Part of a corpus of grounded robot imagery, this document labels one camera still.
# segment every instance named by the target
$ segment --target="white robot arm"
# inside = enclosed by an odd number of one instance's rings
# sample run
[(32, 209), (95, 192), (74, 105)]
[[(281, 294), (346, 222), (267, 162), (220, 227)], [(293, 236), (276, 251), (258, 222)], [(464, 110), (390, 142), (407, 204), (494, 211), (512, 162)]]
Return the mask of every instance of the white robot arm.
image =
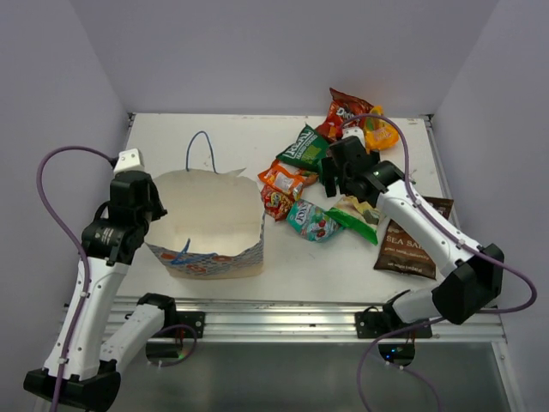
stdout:
[[(385, 330), (400, 329), (421, 319), (443, 317), (454, 324), (462, 324), (499, 296), (503, 270), (485, 259), (467, 251), (463, 246), (499, 262), (504, 254), (494, 244), (482, 247), (479, 242), (461, 233), (446, 221), (419, 193), (413, 190), (415, 202), (407, 193), (403, 173), (391, 162), (380, 161), (379, 153), (365, 152), (360, 141), (361, 130), (347, 130), (340, 141), (329, 147), (331, 157), (323, 159), (323, 179), (328, 196), (340, 192), (353, 195), (360, 202), (371, 205), (396, 221), (412, 236), (433, 259), (442, 275), (441, 284), (415, 292), (398, 294), (385, 305), (383, 312), (367, 313), (367, 317), (382, 316)], [(421, 203), (436, 223), (460, 240), (449, 239), (418, 209)]]
[[(27, 373), (23, 385), (25, 390), (52, 400), (56, 383), (60, 383), (60, 403), (93, 411), (110, 408), (118, 393), (120, 374), (138, 350), (154, 333), (177, 323), (172, 298), (146, 294), (120, 330), (101, 344), (112, 302), (149, 223), (167, 213), (153, 180), (144, 172), (139, 150), (120, 153), (114, 175), (109, 202), (98, 209), (94, 221), (82, 232), (90, 269), (88, 288), (84, 288), (81, 261), (75, 292), (55, 346), (44, 367)], [(105, 209), (108, 216), (102, 217)], [(69, 350), (62, 357), (70, 331)], [(60, 364), (63, 376), (58, 376)]]

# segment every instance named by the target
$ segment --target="white paper bag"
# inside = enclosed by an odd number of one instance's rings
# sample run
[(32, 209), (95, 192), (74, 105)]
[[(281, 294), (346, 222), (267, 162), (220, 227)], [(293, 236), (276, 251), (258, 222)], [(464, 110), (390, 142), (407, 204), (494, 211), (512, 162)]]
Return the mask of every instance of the white paper bag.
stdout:
[(145, 241), (172, 276), (261, 273), (264, 209), (256, 182), (233, 173), (179, 170), (154, 183), (168, 214), (151, 224)]

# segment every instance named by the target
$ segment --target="white backdrop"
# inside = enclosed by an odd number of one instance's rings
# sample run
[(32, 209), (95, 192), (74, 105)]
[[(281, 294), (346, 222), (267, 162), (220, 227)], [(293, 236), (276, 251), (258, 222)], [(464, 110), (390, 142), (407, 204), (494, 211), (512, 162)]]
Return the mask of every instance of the white backdrop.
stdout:
[[(40, 159), (66, 144), (115, 154), (126, 113), (66, 0), (0, 2), (0, 410), (29, 411), (25, 373), (44, 365), (75, 285), (75, 247), (39, 202)], [(45, 190), (80, 237), (108, 194), (109, 167), (61, 154)]]
[[(540, 297), (504, 316), (530, 412), (549, 405), (549, 2), (501, 0), (443, 104), (435, 136), (464, 229), (497, 243), (535, 281)], [(528, 290), (504, 277), (502, 306)]]
[(71, 0), (128, 110), (433, 113), (497, 0)]

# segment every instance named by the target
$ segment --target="bag handle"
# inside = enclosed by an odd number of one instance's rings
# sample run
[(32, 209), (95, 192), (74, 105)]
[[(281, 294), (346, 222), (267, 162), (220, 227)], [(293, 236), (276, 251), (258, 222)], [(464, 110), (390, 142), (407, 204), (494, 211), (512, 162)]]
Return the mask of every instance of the bag handle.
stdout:
[(199, 260), (202, 260), (204, 258), (211, 258), (212, 256), (217, 255), (217, 253), (208, 253), (196, 257), (188, 257), (184, 258), (184, 255), (187, 254), (187, 251), (189, 250), (190, 246), (190, 238), (187, 239), (187, 243), (185, 243), (185, 246), (183, 250), (178, 253), (178, 255), (170, 262), (171, 264), (192, 264), (193, 262), (197, 262)]
[(186, 160), (185, 160), (185, 170), (186, 170), (187, 172), (189, 171), (189, 153), (190, 153), (190, 146), (192, 146), (192, 143), (195, 141), (195, 139), (198, 137), (198, 135), (201, 135), (201, 134), (203, 134), (203, 135), (206, 137), (206, 140), (208, 141), (209, 153), (212, 155), (212, 168), (214, 169), (214, 173), (215, 173), (215, 174), (218, 174), (218, 173), (217, 173), (217, 170), (215, 170), (214, 148), (212, 148), (212, 143), (209, 141), (208, 133), (206, 133), (204, 130), (198, 131), (198, 132), (192, 137), (192, 139), (190, 139), (189, 146), (187, 146), (187, 157), (186, 157)]

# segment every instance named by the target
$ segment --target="table surface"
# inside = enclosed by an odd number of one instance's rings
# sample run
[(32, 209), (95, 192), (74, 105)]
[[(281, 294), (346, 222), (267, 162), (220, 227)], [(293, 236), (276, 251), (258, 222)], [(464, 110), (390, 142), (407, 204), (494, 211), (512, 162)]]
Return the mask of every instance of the table surface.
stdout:
[[(420, 118), (394, 118), (410, 147), (411, 175), (424, 196), (441, 197), (435, 160), (425, 123)], [(220, 173), (245, 168), (241, 175), (262, 183), (257, 174), (275, 156), (295, 142), (305, 123), (316, 127), (319, 116), (243, 116), (202, 114), (136, 114), (127, 148), (139, 148), (153, 178), (184, 168), (185, 151), (192, 136), (205, 130), (214, 146)], [(382, 159), (404, 167), (400, 142), (382, 152)], [(193, 145), (190, 167), (211, 170), (205, 139)], [(303, 198), (329, 209), (339, 197), (326, 198), (323, 186), (305, 189)], [(381, 240), (389, 219), (380, 227)], [(189, 280), (168, 275), (153, 253), (140, 248), (118, 296), (139, 297), (146, 292), (197, 300), (268, 300), (303, 302), (380, 303), (406, 289), (431, 286), (433, 281), (374, 270), (379, 245), (374, 246), (350, 230), (324, 243), (300, 238), (285, 222), (269, 216), (265, 224), (263, 272), (231, 280)]]

